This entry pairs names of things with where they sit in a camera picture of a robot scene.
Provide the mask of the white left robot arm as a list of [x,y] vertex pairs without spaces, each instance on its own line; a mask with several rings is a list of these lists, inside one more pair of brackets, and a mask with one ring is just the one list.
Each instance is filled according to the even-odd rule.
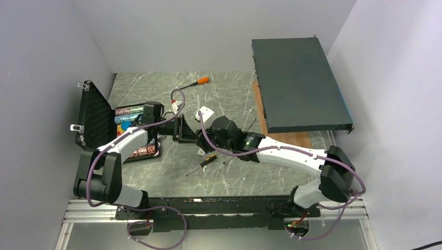
[[87,147],[80,155],[73,193],[85,198],[92,207],[117,204],[129,207],[138,219],[149,214],[149,195],[146,191],[127,186],[122,181],[122,165],[139,148],[146,146],[159,135],[181,138],[183,131],[193,131],[181,115],[184,101],[173,101],[178,106],[173,116],[164,118],[164,106],[159,102],[146,102],[143,111],[127,120],[123,134],[96,147]]

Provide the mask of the blue poker chip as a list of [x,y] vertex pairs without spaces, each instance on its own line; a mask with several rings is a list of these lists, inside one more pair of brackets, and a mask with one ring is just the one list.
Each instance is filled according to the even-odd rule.
[[131,126],[132,122],[131,121],[123,121],[120,124],[120,128],[122,131],[126,131],[130,126]]

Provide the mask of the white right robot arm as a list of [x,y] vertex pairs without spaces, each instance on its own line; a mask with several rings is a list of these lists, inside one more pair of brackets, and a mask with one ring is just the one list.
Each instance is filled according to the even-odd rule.
[[290,145],[243,131],[225,116],[216,118],[208,128],[201,127],[195,136],[197,146],[206,153],[217,151],[243,161],[278,164],[312,176],[312,181],[295,186],[289,195],[287,209],[293,216],[327,199],[347,203],[355,195],[355,167],[339,147],[325,150]]

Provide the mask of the white poker chip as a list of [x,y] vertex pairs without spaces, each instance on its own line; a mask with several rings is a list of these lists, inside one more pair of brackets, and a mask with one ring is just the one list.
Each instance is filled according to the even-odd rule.
[[205,155],[205,151],[202,150],[202,149],[198,149],[197,154],[200,155],[200,156],[204,156]]

